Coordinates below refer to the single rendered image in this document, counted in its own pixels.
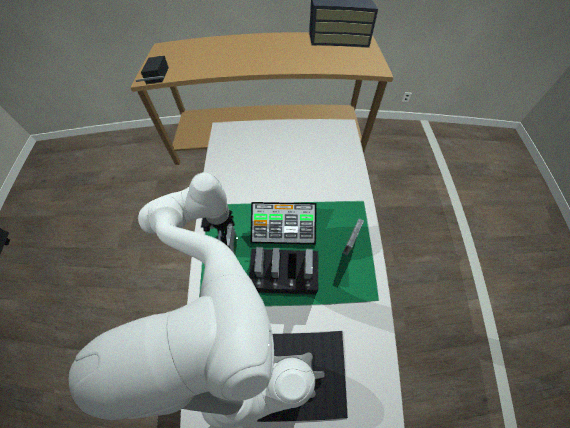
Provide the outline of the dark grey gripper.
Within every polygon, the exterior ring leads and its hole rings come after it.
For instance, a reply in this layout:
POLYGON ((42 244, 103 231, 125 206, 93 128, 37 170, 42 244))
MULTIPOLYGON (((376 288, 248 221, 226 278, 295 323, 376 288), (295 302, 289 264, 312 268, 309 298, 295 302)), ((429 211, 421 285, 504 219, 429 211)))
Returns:
POLYGON ((232 211, 230 210, 230 211, 229 211, 229 215, 230 215, 230 216, 228 217, 228 219, 227 219, 224 223, 218 224, 218 225, 212 224, 212 226, 213 226, 214 228, 216 228, 217 231, 218 231, 218 233, 219 233, 219 235, 216 236, 216 238, 217 238, 218 240, 220 240, 221 242, 223 242, 224 244, 226 244, 226 245, 227 245, 227 238, 226 238, 226 235, 227 235, 227 226, 229 225, 229 223, 231 223, 231 224, 233 224, 233 226, 235 226, 234 221, 233 221, 233 219, 232 219, 233 216, 231 216, 231 214, 232 214, 232 211), (230 218, 231 218, 231 221, 230 221, 230 218), (226 227, 226 228, 224 228, 224 227, 226 227), (224 229, 223 229, 223 228, 224 228, 224 229), (223 232, 224 232, 224 233, 223 233, 223 232))

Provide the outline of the black status display screen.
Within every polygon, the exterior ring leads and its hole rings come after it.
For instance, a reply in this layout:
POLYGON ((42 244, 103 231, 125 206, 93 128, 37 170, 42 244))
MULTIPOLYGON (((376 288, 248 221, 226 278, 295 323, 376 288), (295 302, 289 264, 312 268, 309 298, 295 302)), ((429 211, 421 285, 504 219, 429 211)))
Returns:
POLYGON ((316 203, 251 202, 251 243, 316 244, 316 203))

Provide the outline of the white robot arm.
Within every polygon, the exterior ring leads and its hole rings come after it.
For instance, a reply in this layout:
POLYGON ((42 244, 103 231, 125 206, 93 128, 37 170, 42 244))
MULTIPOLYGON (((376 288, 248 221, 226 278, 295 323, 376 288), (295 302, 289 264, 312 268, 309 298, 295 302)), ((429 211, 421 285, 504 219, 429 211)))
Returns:
POLYGON ((204 297, 88 343, 69 372, 71 396, 84 413, 119 420, 185 409, 202 412, 211 427, 235 428, 315 397, 324 371, 312 370, 311 353, 274 356, 263 300, 231 249, 181 229, 199 218, 204 232, 214 229, 228 219, 226 203, 220 181, 204 172, 140 210, 145 232, 206 264, 204 297))

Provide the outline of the green bench mat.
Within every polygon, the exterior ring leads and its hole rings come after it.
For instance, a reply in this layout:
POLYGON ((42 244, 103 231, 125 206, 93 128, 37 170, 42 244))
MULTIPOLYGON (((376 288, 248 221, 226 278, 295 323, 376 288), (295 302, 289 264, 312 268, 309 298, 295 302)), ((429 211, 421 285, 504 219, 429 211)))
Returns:
POLYGON ((265 306, 321 305, 379 301, 364 201, 317 203, 316 245, 250 243, 251 203, 228 204, 238 236, 236 257, 249 276, 251 249, 313 249, 319 252, 318 292, 312 294, 261 293, 265 306), (364 220, 348 255, 343 254, 358 219, 364 220))

